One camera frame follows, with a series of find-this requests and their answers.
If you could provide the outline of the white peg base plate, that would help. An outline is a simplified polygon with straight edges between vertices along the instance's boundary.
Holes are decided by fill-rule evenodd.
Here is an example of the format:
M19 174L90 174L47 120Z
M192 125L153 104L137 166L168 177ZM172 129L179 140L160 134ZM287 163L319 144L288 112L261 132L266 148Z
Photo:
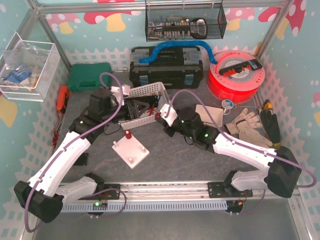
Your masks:
M112 149L131 169L134 169L150 154L150 151L131 133L126 134L118 141L114 141Z

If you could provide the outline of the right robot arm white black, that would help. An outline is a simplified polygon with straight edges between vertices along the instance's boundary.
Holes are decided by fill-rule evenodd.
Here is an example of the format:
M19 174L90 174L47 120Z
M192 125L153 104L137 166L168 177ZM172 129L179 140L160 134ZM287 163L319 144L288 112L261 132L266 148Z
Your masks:
M308 187L317 183L315 175L298 164L289 148L265 148L237 139L218 125L204 125L200 115L191 107L175 110L172 102L166 103L156 113L155 120L170 137L179 133L191 139L201 150L229 156L256 168L245 172L231 171L224 181L226 191L270 190L279 197L290 198L298 187L302 171L313 179Z

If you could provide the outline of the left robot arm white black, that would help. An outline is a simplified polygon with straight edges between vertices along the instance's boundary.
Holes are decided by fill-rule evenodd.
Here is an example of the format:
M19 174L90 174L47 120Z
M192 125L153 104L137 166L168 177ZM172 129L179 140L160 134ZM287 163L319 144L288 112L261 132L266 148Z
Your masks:
M98 88L89 104L91 113L76 118L62 144L44 166L28 181L20 180L14 186L16 198L24 209L24 228L28 233L34 233L40 227L39 224L30 227L29 215L38 218L40 224L50 223L64 205L79 199L102 197L107 193L124 194L119 188L106 188L104 179L91 172L75 182L61 185L74 163L121 110L126 88L109 72L101 73L100 77L106 75L113 78L117 86Z

